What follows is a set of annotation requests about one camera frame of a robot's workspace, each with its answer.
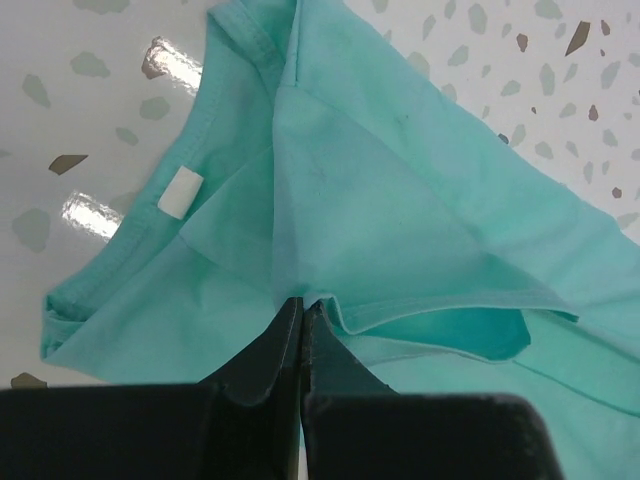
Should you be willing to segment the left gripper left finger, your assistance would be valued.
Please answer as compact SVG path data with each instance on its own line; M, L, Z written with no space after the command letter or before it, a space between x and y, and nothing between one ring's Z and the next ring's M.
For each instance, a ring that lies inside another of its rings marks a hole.
M303 307L196 383L1 394L5 479L294 479Z

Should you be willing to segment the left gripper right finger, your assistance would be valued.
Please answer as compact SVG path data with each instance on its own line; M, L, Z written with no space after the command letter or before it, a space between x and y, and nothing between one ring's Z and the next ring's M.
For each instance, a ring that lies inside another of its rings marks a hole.
M399 394L304 314L301 420L312 479L560 479L546 427L507 394Z

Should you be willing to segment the teal t-shirt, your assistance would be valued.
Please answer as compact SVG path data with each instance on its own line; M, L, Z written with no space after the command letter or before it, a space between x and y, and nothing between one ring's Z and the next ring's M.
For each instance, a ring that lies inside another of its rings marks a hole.
M179 138L46 295L40 355L195 381L295 296L391 387L520 395L567 478L638 477L638 246L342 2L228 1Z

